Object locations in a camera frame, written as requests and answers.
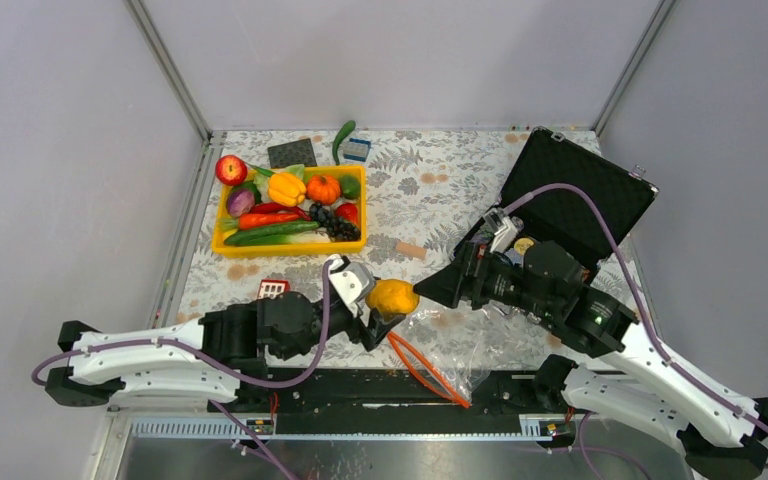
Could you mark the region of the clear zip top bag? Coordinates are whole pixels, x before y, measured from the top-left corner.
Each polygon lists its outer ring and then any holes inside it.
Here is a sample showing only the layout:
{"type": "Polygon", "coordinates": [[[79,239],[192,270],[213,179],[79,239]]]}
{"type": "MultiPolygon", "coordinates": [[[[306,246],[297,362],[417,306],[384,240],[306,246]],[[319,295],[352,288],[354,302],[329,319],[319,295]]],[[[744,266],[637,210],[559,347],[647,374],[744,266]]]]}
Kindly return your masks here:
{"type": "Polygon", "coordinates": [[[484,310],[421,307],[388,332],[387,341],[423,387],[469,408],[501,354],[492,339],[493,320],[484,310]]]}

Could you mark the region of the blue grey small box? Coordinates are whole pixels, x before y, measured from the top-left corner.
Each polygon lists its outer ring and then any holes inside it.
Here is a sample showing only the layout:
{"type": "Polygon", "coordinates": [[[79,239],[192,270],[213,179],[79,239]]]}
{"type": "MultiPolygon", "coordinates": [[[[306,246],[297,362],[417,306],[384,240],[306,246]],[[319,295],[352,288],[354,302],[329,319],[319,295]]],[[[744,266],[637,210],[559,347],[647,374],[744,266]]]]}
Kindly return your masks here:
{"type": "Polygon", "coordinates": [[[341,148],[345,159],[365,162],[370,155],[371,142],[359,138],[348,138],[342,143],[341,148]]]}

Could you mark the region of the yellow fake bell pepper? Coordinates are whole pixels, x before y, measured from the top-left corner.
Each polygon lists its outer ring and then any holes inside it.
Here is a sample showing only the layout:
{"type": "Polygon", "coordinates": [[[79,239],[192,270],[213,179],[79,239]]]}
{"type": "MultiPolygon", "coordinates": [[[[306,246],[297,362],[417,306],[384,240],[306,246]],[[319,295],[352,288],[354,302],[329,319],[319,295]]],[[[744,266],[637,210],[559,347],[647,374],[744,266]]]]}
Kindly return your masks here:
{"type": "Polygon", "coordinates": [[[291,173],[275,173],[268,182],[268,196],[277,204],[296,207],[306,199],[306,185],[291,173]]]}

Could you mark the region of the orange fake carrot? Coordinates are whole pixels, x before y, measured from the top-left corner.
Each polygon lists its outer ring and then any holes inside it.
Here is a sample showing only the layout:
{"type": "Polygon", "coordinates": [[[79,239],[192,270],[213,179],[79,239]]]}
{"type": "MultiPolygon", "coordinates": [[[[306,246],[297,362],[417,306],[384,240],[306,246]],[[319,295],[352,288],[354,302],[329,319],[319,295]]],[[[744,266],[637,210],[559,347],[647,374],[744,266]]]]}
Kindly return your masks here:
{"type": "Polygon", "coordinates": [[[255,228],[271,225],[283,224],[300,219],[300,215],[295,212],[278,213],[247,213],[237,219],[239,230],[252,230],[255,228]]]}

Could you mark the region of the purple fake onion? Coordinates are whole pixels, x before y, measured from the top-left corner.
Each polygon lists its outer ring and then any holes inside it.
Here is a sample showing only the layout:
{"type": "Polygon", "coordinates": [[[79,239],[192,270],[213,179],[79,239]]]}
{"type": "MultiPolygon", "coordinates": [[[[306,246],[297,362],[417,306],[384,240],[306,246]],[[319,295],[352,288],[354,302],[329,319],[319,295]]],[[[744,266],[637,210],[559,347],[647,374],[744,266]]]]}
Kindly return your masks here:
{"type": "Polygon", "coordinates": [[[248,213],[257,203],[256,195],[247,188],[240,188],[229,193],[225,201],[226,212],[232,218],[248,213]]]}

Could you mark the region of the dark green fake pepper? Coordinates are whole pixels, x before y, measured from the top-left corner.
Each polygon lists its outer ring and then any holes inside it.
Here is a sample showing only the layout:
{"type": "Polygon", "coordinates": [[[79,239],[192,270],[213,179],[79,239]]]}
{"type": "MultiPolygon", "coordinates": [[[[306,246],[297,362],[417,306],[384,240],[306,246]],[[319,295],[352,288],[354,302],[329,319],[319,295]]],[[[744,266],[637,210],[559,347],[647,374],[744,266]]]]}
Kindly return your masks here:
{"type": "Polygon", "coordinates": [[[337,131],[334,140],[332,142],[331,153],[335,165],[340,165],[339,148],[341,144],[349,137],[349,135],[356,129],[356,121],[349,120],[345,122],[337,131]]]}

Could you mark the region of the red fake apple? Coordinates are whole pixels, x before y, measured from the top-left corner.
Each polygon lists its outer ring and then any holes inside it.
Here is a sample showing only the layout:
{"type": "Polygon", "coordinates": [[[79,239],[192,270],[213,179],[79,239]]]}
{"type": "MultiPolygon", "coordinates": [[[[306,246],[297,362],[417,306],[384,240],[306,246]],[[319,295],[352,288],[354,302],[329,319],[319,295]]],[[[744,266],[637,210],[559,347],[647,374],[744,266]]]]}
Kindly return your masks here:
{"type": "Polygon", "coordinates": [[[245,182],[248,176],[248,166],[235,155],[224,155],[215,166],[215,177],[223,185],[236,187],[245,182]]]}

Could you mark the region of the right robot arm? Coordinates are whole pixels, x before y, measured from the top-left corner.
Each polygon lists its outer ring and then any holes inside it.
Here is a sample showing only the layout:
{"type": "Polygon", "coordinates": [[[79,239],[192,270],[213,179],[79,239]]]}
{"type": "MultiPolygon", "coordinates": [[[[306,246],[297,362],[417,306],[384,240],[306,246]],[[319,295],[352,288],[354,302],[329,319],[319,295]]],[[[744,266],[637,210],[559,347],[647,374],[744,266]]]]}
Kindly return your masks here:
{"type": "Polygon", "coordinates": [[[523,311],[563,345],[634,378],[638,388],[603,377],[561,355],[549,355],[532,380],[535,402],[557,412],[602,414],[648,434],[681,454],[707,479],[756,479],[768,449],[768,397],[737,394],[658,347],[642,320],[584,280],[584,268],[554,242],[537,243],[520,264],[484,246],[463,246],[415,293],[454,308],[491,301],[523,311]]]}

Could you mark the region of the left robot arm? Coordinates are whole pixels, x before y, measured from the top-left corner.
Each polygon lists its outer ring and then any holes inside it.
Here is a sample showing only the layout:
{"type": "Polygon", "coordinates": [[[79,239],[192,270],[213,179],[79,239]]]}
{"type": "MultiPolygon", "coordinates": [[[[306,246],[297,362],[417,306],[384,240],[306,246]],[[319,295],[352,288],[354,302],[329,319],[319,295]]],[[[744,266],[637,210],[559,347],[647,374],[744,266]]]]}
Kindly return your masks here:
{"type": "Polygon", "coordinates": [[[60,353],[36,365],[31,380],[66,407],[146,394],[259,410],[270,391],[306,383],[334,336],[374,350],[417,307],[414,300],[387,307],[394,296],[384,293],[385,281],[345,256],[326,260],[321,281],[317,301],[285,291],[160,329],[105,334],[65,322],[60,353]],[[375,303],[377,293],[383,299],[375,303]]]}

